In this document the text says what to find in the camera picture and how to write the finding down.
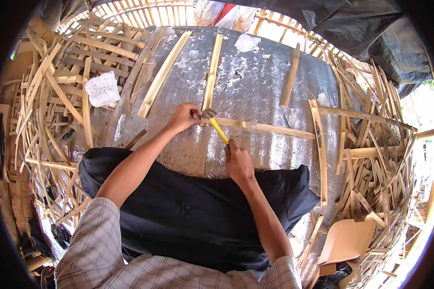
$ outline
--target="wrist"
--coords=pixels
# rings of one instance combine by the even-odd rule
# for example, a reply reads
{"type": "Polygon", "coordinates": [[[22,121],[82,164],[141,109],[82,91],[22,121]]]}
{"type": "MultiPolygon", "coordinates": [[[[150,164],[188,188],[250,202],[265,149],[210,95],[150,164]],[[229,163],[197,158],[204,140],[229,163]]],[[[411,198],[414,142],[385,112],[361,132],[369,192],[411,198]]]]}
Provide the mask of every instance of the wrist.
{"type": "Polygon", "coordinates": [[[254,194],[259,188],[259,183],[254,175],[238,180],[236,183],[246,196],[248,194],[254,194]]]}
{"type": "Polygon", "coordinates": [[[170,138],[173,138],[176,134],[179,133],[176,128],[174,128],[171,124],[166,124],[166,126],[161,130],[163,134],[166,134],[170,136],[170,138]]]}

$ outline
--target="plaid shirt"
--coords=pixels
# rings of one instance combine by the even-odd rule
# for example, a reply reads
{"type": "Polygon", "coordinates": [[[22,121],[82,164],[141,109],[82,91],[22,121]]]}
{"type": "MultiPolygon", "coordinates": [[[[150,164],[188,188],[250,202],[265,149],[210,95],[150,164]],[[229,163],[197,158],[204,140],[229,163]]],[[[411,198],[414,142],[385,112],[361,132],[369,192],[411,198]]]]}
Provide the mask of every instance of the plaid shirt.
{"type": "Polygon", "coordinates": [[[280,257],[259,281],[251,271],[220,271],[173,258],[144,255],[124,264],[119,209],[109,199],[92,200],[55,270],[58,288],[301,289],[293,257],[280,257]]]}

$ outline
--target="shirt sleeve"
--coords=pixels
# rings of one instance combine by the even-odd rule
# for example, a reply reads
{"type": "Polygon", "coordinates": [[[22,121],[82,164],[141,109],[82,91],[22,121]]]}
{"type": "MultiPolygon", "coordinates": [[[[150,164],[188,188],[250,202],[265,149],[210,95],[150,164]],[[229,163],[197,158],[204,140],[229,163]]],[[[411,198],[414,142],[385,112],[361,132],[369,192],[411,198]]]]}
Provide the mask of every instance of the shirt sleeve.
{"type": "Polygon", "coordinates": [[[121,251],[120,212],[104,197],[94,198],[55,269],[58,288],[95,288],[125,265],[121,251]]]}
{"type": "Polygon", "coordinates": [[[294,257],[279,257],[259,281],[263,289],[302,289],[301,277],[294,257]]]}

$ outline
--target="white paper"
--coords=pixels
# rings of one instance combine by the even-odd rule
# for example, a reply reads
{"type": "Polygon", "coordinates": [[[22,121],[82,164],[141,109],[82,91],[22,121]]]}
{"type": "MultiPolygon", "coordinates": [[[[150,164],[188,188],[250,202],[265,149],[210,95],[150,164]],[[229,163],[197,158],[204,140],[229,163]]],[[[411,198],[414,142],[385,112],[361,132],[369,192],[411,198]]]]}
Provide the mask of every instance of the white paper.
{"type": "Polygon", "coordinates": [[[331,107],[331,102],[330,100],[326,97],[326,94],[324,92],[322,92],[321,94],[318,95],[318,103],[321,106],[329,106],[331,107]]]}
{"type": "Polygon", "coordinates": [[[88,100],[94,107],[108,105],[121,99],[113,71],[105,72],[87,81],[85,90],[88,93],[88,100]]]}
{"type": "Polygon", "coordinates": [[[247,52],[247,51],[257,51],[259,50],[259,47],[257,47],[257,44],[259,44],[260,38],[258,37],[252,37],[247,34],[241,34],[238,37],[237,42],[235,43],[235,47],[241,51],[241,52],[247,52]]]}

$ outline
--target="forearm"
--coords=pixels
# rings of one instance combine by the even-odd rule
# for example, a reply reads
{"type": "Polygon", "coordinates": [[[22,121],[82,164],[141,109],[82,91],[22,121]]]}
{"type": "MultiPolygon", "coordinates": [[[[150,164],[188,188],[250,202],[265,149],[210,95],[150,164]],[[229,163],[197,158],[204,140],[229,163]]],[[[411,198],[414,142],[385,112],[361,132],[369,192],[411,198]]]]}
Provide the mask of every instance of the forearm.
{"type": "Polygon", "coordinates": [[[167,126],[124,159],[108,176],[96,197],[113,201],[118,208],[140,185],[161,150],[175,135],[167,126]]]}
{"type": "Polygon", "coordinates": [[[254,178],[240,185],[254,217],[260,243],[270,262],[283,256],[293,256],[291,244],[283,226],[254,178]]]}

